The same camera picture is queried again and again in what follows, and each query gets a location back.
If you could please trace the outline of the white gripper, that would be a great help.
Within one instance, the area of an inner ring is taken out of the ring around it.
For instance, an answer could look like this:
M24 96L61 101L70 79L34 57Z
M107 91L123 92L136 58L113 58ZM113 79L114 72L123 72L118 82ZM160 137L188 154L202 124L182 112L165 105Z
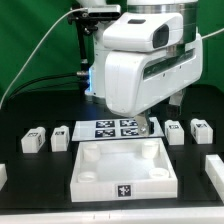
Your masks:
M111 51L105 64L105 98L109 110L117 115L134 117L164 99L169 99L169 112L179 115L184 91L197 81L202 73L202 38L186 45L193 53L172 67L159 66L159 73L144 76L150 63L158 63L166 56L166 50L153 53ZM139 133L150 134L150 120L144 113L137 116Z

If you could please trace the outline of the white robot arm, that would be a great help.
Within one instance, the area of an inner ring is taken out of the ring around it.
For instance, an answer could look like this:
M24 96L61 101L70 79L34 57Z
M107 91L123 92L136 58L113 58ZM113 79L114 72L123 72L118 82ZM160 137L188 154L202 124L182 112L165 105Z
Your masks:
M204 36L196 25L199 0L127 0L127 11L106 0L77 0L94 23L94 63L88 95L151 134L148 110L198 81Z

